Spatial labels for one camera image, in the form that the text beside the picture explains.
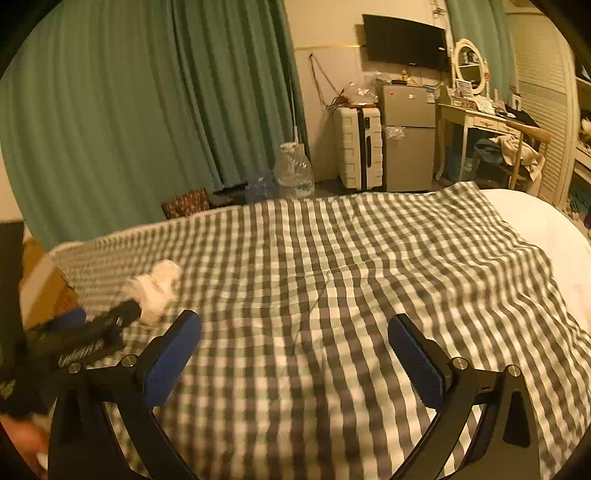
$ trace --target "blue gripper pad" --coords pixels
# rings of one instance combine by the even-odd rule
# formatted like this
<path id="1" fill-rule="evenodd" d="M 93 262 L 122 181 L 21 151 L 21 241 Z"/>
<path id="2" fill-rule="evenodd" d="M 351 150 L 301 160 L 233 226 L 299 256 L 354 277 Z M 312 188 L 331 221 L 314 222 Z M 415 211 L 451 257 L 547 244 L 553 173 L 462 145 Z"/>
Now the blue gripper pad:
<path id="1" fill-rule="evenodd" d="M 429 340 L 402 313 L 389 321 L 388 341 L 423 404 L 439 410 L 447 391 L 446 379 L 426 351 L 431 349 L 426 345 Z"/>
<path id="2" fill-rule="evenodd" d="M 86 312 L 83 308 L 77 307 L 69 312 L 65 312 L 49 322 L 47 329 L 52 332 L 58 332 L 70 327 L 78 327 L 86 323 Z"/>
<path id="3" fill-rule="evenodd" d="M 201 318 L 191 310 L 182 312 L 158 338 L 164 349 L 144 376 L 144 402 L 148 408 L 166 402 L 200 339 Z"/>

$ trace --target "television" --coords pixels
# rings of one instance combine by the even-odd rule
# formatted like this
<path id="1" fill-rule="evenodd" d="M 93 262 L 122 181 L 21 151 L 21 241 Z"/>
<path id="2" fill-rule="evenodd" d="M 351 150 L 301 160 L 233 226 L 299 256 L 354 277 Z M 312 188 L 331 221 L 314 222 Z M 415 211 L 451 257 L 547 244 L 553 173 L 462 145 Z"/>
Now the television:
<path id="1" fill-rule="evenodd" d="M 370 61 L 449 71 L 445 30 L 402 18 L 364 15 Z"/>

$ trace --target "green curtain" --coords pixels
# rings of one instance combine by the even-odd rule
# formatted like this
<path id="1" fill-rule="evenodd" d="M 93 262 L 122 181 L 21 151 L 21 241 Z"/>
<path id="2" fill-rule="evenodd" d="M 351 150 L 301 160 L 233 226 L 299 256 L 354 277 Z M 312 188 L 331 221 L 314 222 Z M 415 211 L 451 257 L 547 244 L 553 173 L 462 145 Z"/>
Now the green curtain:
<path id="1" fill-rule="evenodd" d="M 446 0 L 454 41 L 470 40 L 491 70 L 491 96 L 499 90 L 509 102 L 509 84 L 515 85 L 515 60 L 502 0 Z"/>
<path id="2" fill-rule="evenodd" d="M 281 0 L 63 0 L 0 79 L 0 144 L 46 248 L 247 181 L 299 127 Z"/>

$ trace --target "louvered closet door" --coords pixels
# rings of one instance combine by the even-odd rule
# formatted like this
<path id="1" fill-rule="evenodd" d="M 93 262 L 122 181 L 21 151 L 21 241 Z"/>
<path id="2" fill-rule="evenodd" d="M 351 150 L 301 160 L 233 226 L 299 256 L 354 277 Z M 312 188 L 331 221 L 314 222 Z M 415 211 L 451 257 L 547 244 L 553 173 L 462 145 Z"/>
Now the louvered closet door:
<path id="1" fill-rule="evenodd" d="M 539 14 L 508 14 L 522 106 L 552 133 L 538 197 L 556 206 L 566 199 L 576 141 L 578 100 L 570 47 Z"/>

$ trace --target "gingham bedsheet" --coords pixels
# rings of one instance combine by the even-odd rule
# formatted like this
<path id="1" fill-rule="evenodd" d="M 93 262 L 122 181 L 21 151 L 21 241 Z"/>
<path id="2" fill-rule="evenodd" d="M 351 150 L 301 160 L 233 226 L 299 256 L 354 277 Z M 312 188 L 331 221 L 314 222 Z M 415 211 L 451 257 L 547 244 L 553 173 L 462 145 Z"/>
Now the gingham bedsheet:
<path id="1" fill-rule="evenodd" d="M 164 259 L 183 269 L 157 330 L 184 309 L 203 337 L 156 414 L 203 479 L 388 479 L 434 411 L 387 342 L 406 312 L 476 368 L 519 365 L 538 418 L 543 478 L 590 421 L 591 342 L 567 313 L 545 253 L 473 184 L 437 193 L 277 200 L 116 233 L 55 253 L 89 315 Z M 142 471 L 117 411 L 113 428 Z M 475 408 L 444 473 L 459 464 Z"/>

